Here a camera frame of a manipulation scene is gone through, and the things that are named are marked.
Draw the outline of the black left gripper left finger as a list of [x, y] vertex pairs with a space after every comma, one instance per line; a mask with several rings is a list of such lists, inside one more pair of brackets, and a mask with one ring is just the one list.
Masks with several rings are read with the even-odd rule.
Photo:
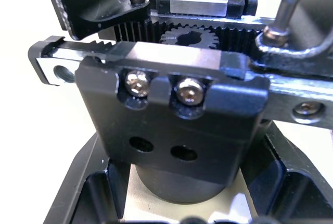
[[118, 223], [130, 169], [130, 164], [109, 158], [94, 134], [73, 159], [44, 222]]

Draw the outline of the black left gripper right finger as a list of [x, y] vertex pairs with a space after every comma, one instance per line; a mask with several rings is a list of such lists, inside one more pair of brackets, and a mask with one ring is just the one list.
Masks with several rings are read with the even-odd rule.
[[259, 128], [241, 172], [258, 216], [332, 222], [332, 187], [272, 121]]

